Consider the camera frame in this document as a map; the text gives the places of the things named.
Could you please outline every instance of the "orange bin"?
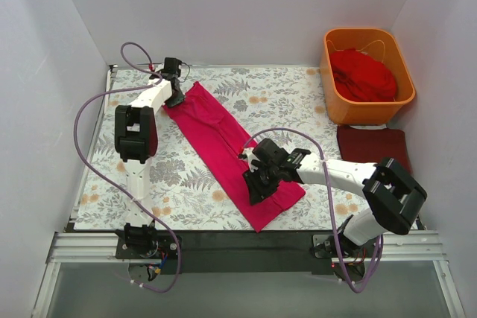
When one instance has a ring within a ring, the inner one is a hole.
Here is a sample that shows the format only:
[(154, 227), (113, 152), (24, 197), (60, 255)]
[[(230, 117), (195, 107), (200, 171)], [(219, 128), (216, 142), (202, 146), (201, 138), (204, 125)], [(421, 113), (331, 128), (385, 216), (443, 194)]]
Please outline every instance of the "orange bin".
[[(338, 28), (328, 31), (323, 41), (320, 75), (328, 116), (336, 124), (385, 124), (416, 95), (396, 40), (387, 31), (376, 28)], [(355, 48), (382, 61), (392, 72), (397, 82), (394, 102), (354, 102), (338, 93), (329, 55), (347, 48)]]

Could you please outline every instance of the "dark red cloth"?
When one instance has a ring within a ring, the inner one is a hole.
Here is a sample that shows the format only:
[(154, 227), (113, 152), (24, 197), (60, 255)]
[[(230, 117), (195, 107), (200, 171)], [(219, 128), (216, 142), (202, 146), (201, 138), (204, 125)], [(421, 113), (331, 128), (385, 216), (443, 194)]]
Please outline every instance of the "dark red cloth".
[(412, 174), (405, 134), (401, 130), (357, 130), (349, 126), (339, 126), (337, 132), (341, 158), (348, 162), (381, 162), (381, 159), (395, 158)]
[(250, 135), (199, 83), (186, 93), (179, 106), (164, 110), (180, 130), (238, 210), (259, 232), (281, 212), (291, 208), (305, 191), (294, 182), (281, 182), (278, 191), (252, 206), (242, 174), (248, 164), (237, 156)]
[(350, 48), (329, 55), (336, 89), (355, 102), (393, 102), (397, 85), (393, 74), (371, 56)]

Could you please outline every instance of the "red cloth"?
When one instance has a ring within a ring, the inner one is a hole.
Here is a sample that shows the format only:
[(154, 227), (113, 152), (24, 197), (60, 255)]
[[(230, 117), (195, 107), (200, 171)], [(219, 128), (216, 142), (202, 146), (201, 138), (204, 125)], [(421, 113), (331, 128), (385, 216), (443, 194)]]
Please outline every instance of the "red cloth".
[(179, 106), (164, 110), (177, 123), (229, 198), (259, 232), (281, 212), (291, 208), (305, 191), (296, 183), (281, 182), (278, 191), (252, 206), (242, 174), (248, 164), (237, 158), (250, 135), (199, 83)]
[(341, 158), (348, 162), (374, 163), (381, 159), (395, 158), (412, 174), (405, 134), (401, 130), (357, 130), (349, 126), (339, 126), (336, 133)]
[(379, 61), (354, 48), (329, 55), (338, 93), (355, 102), (393, 102), (397, 85)]

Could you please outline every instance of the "red towel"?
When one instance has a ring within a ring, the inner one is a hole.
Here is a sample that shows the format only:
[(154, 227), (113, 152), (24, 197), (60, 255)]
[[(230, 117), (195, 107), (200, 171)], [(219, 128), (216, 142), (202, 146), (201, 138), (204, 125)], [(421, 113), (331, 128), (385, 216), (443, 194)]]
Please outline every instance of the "red towel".
[(371, 56), (354, 48), (329, 55), (338, 93), (355, 102), (393, 102), (397, 85), (393, 74)]
[(339, 126), (336, 133), (341, 158), (348, 162), (379, 163), (381, 159), (395, 158), (412, 174), (405, 134), (401, 130), (357, 130)]
[(250, 135), (199, 83), (186, 93), (186, 100), (164, 110), (177, 123), (229, 198), (259, 232), (281, 212), (291, 208), (305, 191), (296, 183), (281, 182), (278, 191), (252, 206), (242, 174), (248, 164), (237, 158)]

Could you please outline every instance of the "floral pattern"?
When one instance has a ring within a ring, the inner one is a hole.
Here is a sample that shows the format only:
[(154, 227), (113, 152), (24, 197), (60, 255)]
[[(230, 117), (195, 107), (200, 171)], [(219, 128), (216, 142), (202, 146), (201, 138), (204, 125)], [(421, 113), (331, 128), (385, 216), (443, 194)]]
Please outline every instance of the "floral pattern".
[[(119, 70), (114, 89), (141, 86), (148, 76)], [(290, 127), (309, 134), (329, 159), (340, 159), (336, 125), (326, 115), (323, 88), (316, 69), (193, 67), (182, 89), (199, 81), (250, 134), (269, 127)], [(92, 164), (110, 179), (125, 185), (124, 166), (114, 150), (114, 110), (128, 104), (138, 92), (112, 95), (104, 114)], [(156, 116), (159, 150), (151, 166), (154, 213), (172, 229), (252, 229), (227, 197), (209, 169), (162, 109)], [(287, 150), (312, 144), (288, 132), (266, 133)], [(265, 229), (330, 229), (326, 188), (304, 185), (306, 195)], [(118, 229), (125, 224), (128, 198), (89, 173), (80, 202), (76, 229)], [(364, 199), (333, 190), (338, 224), (349, 214), (367, 208)]]

